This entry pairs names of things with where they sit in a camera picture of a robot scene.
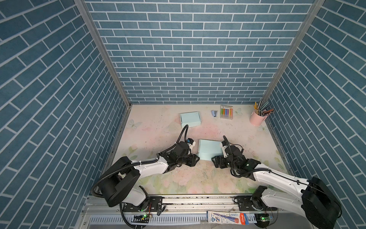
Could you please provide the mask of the light blue box stack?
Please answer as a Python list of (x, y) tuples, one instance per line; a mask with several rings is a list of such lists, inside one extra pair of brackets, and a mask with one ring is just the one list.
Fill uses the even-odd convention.
[(198, 156), (200, 160), (211, 161), (215, 156), (222, 156), (222, 143), (213, 140), (199, 140)]

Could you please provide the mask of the light blue paper box sheet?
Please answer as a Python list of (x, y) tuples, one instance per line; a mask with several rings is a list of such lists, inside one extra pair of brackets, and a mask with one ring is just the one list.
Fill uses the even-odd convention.
[(200, 112), (180, 113), (182, 128), (188, 125), (189, 127), (197, 127), (202, 123)]

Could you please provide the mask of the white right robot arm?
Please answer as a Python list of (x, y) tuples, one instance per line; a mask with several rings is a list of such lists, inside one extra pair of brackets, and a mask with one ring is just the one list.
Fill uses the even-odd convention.
[(251, 196), (238, 196), (240, 210), (286, 210), (307, 218), (318, 229), (332, 229), (342, 215), (340, 201), (317, 177), (294, 177), (272, 169), (258, 160), (246, 158), (234, 145), (224, 145), (223, 153), (212, 158), (216, 168), (229, 168), (236, 178), (260, 182)]

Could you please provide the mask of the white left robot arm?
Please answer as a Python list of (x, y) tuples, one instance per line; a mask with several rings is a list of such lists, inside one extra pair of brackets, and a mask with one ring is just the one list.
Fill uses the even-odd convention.
[(124, 156), (117, 160), (92, 186), (95, 197), (104, 198), (109, 207), (126, 203), (145, 210), (152, 202), (145, 189), (135, 187), (138, 180), (173, 171), (186, 165), (194, 167), (200, 158), (192, 153), (195, 142), (189, 138), (158, 153), (155, 159), (131, 161)]

